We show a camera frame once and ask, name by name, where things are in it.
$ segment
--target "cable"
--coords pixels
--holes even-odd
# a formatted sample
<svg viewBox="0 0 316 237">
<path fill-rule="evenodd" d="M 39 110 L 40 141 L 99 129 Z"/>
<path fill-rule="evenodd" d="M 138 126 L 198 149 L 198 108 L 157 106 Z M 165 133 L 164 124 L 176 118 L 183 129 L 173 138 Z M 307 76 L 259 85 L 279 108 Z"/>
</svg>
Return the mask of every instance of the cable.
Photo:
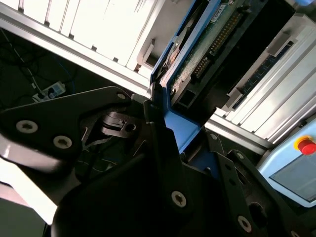
<svg viewBox="0 0 316 237">
<path fill-rule="evenodd" d="M 56 58 L 55 55 L 53 55 L 53 58 L 55 59 L 55 61 L 64 69 L 64 71 L 68 74 L 69 78 L 71 78 L 71 83 L 72 83 L 72 86 L 73 86 L 73 94 L 76 93 L 76 88 L 75 88 L 75 82 L 74 82 L 74 79 L 73 77 L 71 76 L 71 74 L 69 73 L 69 71 L 64 67 L 64 65 Z"/>
<path fill-rule="evenodd" d="M 12 49 L 14 50 L 14 52 L 16 53 L 16 55 L 20 58 L 20 60 L 21 60 L 23 63 L 25 63 L 25 61 L 24 61 L 23 58 L 20 56 L 20 54 L 18 53 L 18 51 L 16 51 L 16 49 L 14 48 L 13 44 L 11 44 L 9 38 L 6 36 L 6 34 L 5 34 L 5 32 L 3 31 L 3 29 L 0 28 L 0 30 L 1 30 L 1 32 L 2 32 L 2 34 L 3 34 L 3 36 L 5 37 L 5 39 L 6 39 L 6 40 L 8 41 L 8 43 L 11 45 L 11 47 L 12 47 Z M 29 71 L 29 73 L 30 73 L 30 75 L 31 75 L 31 77 L 32 77 L 32 79 L 33 79 L 33 83 L 34 83 L 34 85 L 36 86 L 36 88 L 40 91 L 40 93 L 43 93 L 42 89 L 41 89 L 41 88 L 39 87 L 39 85 L 37 84 L 37 82 L 36 82 L 36 80 L 35 80 L 35 77 L 33 76 L 31 70 L 30 70 L 28 67 L 27 67 L 26 69 Z"/>
<path fill-rule="evenodd" d="M 222 144 L 222 140 L 219 138 L 218 135 L 215 134 L 215 136 L 218 138 L 219 142 L 221 143 L 221 147 L 222 147 L 222 150 L 223 150 L 223 155 L 225 155 L 223 144 Z"/>
<path fill-rule="evenodd" d="M 5 105 L 2 101 L 0 101 L 0 105 L 2 105 L 2 109 L 10 109 L 10 108 L 13 108 L 13 107 L 16 107 L 18 106 L 18 103 L 19 101 L 22 99 L 22 98 L 31 98 L 37 102 L 39 102 L 39 100 L 35 97 L 33 97 L 32 95 L 21 95 L 19 96 L 18 98 L 16 98 L 15 100 L 13 100 L 13 102 L 11 103 L 11 105 Z"/>
</svg>

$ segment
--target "white panel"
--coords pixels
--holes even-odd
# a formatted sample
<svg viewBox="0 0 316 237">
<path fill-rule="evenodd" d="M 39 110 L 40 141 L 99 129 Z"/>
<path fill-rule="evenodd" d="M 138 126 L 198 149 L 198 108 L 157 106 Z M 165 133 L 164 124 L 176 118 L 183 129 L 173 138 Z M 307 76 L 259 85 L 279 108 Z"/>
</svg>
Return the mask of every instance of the white panel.
<svg viewBox="0 0 316 237">
<path fill-rule="evenodd" d="M 279 108 L 278 104 L 288 100 L 289 94 L 301 87 L 301 81 L 310 77 L 315 69 L 316 48 L 309 52 L 304 62 L 300 62 L 294 70 L 278 85 L 277 88 L 261 103 L 260 106 L 241 125 L 242 128 L 252 132 L 264 124 Z"/>
<path fill-rule="evenodd" d="M 1 2 L 15 10 L 17 10 L 19 7 L 19 0 L 1 0 Z"/>
<path fill-rule="evenodd" d="M 302 85 L 255 133 L 262 138 L 270 138 L 301 108 L 316 95 L 316 70 L 308 75 L 309 79 Z"/>
<path fill-rule="evenodd" d="M 65 19 L 62 23 L 62 29 L 60 31 L 65 36 L 69 36 L 71 27 L 73 26 L 79 2 L 80 0 L 68 0 Z"/>
<path fill-rule="evenodd" d="M 100 29 L 103 15 L 107 9 L 109 0 L 81 0 L 71 34 L 74 40 L 91 48 L 96 43 L 96 33 Z"/>
<path fill-rule="evenodd" d="M 149 68 L 146 68 L 144 66 L 140 67 L 138 74 L 142 75 L 143 77 L 150 79 L 150 75 L 152 74 L 152 70 Z"/>
<path fill-rule="evenodd" d="M 99 29 L 98 52 L 126 65 L 155 0 L 110 0 Z"/>
<path fill-rule="evenodd" d="M 48 15 L 49 27 L 59 31 L 66 10 L 67 0 L 52 0 Z"/>
<path fill-rule="evenodd" d="M 24 0 L 24 14 L 44 23 L 49 0 Z"/>
<path fill-rule="evenodd" d="M 165 0 L 158 0 L 157 3 L 155 4 L 153 12 L 151 13 L 150 18 L 147 21 L 147 24 L 146 24 L 140 38 L 137 41 L 137 44 L 134 48 L 134 51 L 133 51 L 132 55 L 130 56 L 130 59 L 128 60 L 128 63 L 126 66 L 129 69 L 134 70 L 136 68 L 137 55 L 139 54 L 140 50 L 142 49 L 142 47 L 143 47 L 143 45 L 148 37 L 148 34 L 150 33 L 164 3 L 165 3 Z"/>
</svg>

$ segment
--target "blue metal panel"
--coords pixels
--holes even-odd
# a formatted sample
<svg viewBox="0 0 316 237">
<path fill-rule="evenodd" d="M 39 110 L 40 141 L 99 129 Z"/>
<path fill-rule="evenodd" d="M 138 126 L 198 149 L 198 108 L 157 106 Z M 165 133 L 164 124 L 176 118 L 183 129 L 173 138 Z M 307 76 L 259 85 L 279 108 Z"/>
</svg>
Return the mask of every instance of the blue metal panel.
<svg viewBox="0 0 316 237">
<path fill-rule="evenodd" d="M 258 167 L 258 170 L 275 190 L 279 191 L 280 193 L 284 194 L 285 196 L 296 201 L 304 207 L 312 207 L 316 205 L 316 200 L 308 202 L 271 178 L 272 175 L 274 175 L 302 155 L 300 151 L 294 148 L 294 143 L 297 139 L 306 135 L 311 136 L 313 140 L 316 140 L 316 119 L 311 121 L 295 135 L 293 135 L 285 142 L 280 144 L 276 149 L 274 149 L 271 154 L 262 162 L 260 167 Z"/>
<path fill-rule="evenodd" d="M 165 112 L 165 122 L 167 127 L 171 128 L 174 132 L 179 152 L 183 152 L 184 149 L 189 145 L 189 143 L 195 138 L 195 136 L 200 131 L 200 125 L 198 123 L 195 123 L 184 116 L 180 115 L 176 111 L 173 111 L 171 108 L 170 103 L 170 84 L 172 82 L 172 79 L 176 75 L 176 73 L 181 68 L 182 64 L 184 63 L 185 59 L 189 55 L 191 49 L 193 48 L 194 44 L 198 40 L 199 36 L 202 34 L 203 30 L 206 28 L 207 24 L 210 22 L 212 16 L 214 15 L 217 7 L 220 4 L 220 0 L 211 0 L 208 6 L 206 7 L 204 13 L 202 14 L 200 20 L 192 30 L 192 33 L 190 34 L 188 40 L 184 44 L 181 52 L 179 53 L 176 61 L 173 63 L 171 68 L 168 70 L 166 75 L 164 76 L 163 80 L 160 82 L 160 84 L 163 87 L 163 109 Z M 190 10 L 188 11 L 187 15 L 185 16 L 184 20 L 182 21 L 182 24 L 184 23 L 185 19 L 187 18 Z M 162 56 L 160 57 L 159 61 L 157 62 L 153 74 L 158 69 L 158 66 L 162 63 L 162 59 L 166 56 L 166 54 L 169 53 L 169 50 L 171 49 L 172 41 L 169 42 L 169 45 L 167 49 L 163 52 Z"/>
</svg>

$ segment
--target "blue cable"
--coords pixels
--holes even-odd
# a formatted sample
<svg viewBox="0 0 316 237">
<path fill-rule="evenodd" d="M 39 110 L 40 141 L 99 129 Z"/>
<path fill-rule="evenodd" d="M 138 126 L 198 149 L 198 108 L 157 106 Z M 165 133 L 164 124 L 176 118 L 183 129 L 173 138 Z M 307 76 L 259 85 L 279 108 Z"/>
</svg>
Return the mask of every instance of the blue cable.
<svg viewBox="0 0 316 237">
<path fill-rule="evenodd" d="M 69 71 L 64 67 L 64 65 L 59 62 L 59 60 L 53 55 L 53 58 L 56 60 L 56 62 L 58 62 L 58 64 L 64 69 L 64 71 L 68 74 L 69 78 L 72 78 L 71 74 L 69 73 Z M 72 86 L 73 86 L 73 94 L 75 94 L 76 92 L 76 88 L 75 88 L 75 82 L 74 80 L 71 81 Z"/>
</svg>

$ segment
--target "black plastic part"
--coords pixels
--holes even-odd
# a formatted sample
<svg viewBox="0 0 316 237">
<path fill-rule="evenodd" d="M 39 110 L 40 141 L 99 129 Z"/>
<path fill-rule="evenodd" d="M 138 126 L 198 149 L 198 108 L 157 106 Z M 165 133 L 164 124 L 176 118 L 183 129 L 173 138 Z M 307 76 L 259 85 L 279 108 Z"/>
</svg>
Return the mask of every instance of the black plastic part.
<svg viewBox="0 0 316 237">
<path fill-rule="evenodd" d="M 131 103 L 130 97 L 117 87 L 106 87 L 71 96 L 61 97 L 41 103 L 21 106 L 5 110 L 0 114 L 0 131 L 9 140 L 23 144 L 29 148 L 49 155 L 47 159 L 55 159 L 51 173 L 70 170 L 73 162 L 82 151 L 81 138 L 85 133 L 85 127 L 80 128 L 80 122 L 84 118 L 90 118 L 91 128 L 95 122 L 108 110 L 124 108 Z M 17 122 L 30 120 L 38 125 L 38 130 L 32 134 L 21 133 L 16 129 Z M 67 136 L 72 141 L 68 149 L 60 149 L 54 146 L 53 139 L 56 136 Z M 10 159 L 11 162 L 32 167 L 32 160 L 23 156 Z M 47 172 L 45 161 L 39 171 Z"/>
<path fill-rule="evenodd" d="M 292 231 L 301 237 L 312 236 L 281 196 L 243 153 L 236 150 L 230 151 L 227 158 L 234 162 L 237 171 L 242 174 L 243 185 L 241 187 L 257 226 L 261 226 L 261 229 L 265 228 L 269 236 L 293 236 Z M 261 214 L 254 213 L 254 203 L 262 208 Z"/>
</svg>

